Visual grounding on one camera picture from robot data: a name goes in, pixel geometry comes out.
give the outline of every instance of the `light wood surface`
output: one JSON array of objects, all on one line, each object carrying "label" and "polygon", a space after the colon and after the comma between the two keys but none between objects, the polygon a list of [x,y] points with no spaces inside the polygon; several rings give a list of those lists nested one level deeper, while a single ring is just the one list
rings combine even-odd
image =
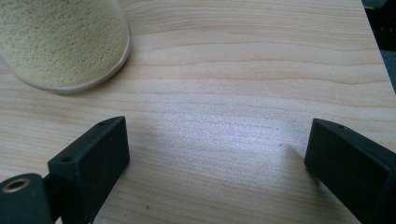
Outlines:
[{"label": "light wood surface", "polygon": [[96,122],[127,118],[131,164],[95,223],[358,223],[305,170],[312,118],[396,150],[396,96],[360,0],[120,1],[133,51],[57,95],[0,63],[0,181]]}]

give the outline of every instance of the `wooden table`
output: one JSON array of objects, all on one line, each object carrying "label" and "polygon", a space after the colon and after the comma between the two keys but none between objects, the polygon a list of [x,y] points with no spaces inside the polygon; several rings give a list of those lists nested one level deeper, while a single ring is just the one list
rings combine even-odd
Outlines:
[{"label": "wooden table", "polygon": [[355,223],[304,166],[312,118],[396,149],[396,97],[360,0],[120,1],[133,52],[72,95],[0,67],[0,181],[96,122],[131,164],[95,223]]}]

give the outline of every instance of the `round hole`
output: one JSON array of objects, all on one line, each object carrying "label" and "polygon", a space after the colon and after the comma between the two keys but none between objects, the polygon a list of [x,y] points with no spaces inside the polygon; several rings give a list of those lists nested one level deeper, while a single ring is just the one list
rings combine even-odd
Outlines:
[{"label": "round hole", "polygon": [[65,158],[62,159],[62,162],[69,162],[71,160],[72,160],[71,157],[65,157]]},{"label": "round hole", "polygon": [[17,179],[17,180],[11,181],[7,185],[5,185],[3,187],[3,192],[4,193],[16,192],[20,189],[24,189],[29,184],[30,184],[30,179],[28,179],[28,178]]}]

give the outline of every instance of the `cylindrical container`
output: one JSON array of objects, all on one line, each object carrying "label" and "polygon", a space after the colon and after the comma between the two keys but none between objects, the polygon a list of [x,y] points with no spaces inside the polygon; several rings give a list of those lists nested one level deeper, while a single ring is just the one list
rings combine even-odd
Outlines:
[{"label": "cylindrical container", "polygon": [[82,91],[111,77],[131,49],[115,0],[2,0],[0,52],[23,82]]}]

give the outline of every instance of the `black object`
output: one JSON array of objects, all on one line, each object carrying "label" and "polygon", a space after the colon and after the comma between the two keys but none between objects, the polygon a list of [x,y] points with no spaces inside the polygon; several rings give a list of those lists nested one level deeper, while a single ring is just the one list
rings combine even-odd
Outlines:
[{"label": "black object", "polygon": [[388,0],[381,8],[365,7],[365,11],[378,47],[396,51],[396,1]]},{"label": "black object", "polygon": [[125,117],[104,120],[56,155],[49,174],[0,184],[1,223],[92,223],[128,165]]},{"label": "black object", "polygon": [[396,154],[347,127],[314,119],[306,167],[362,223],[396,223]]}]

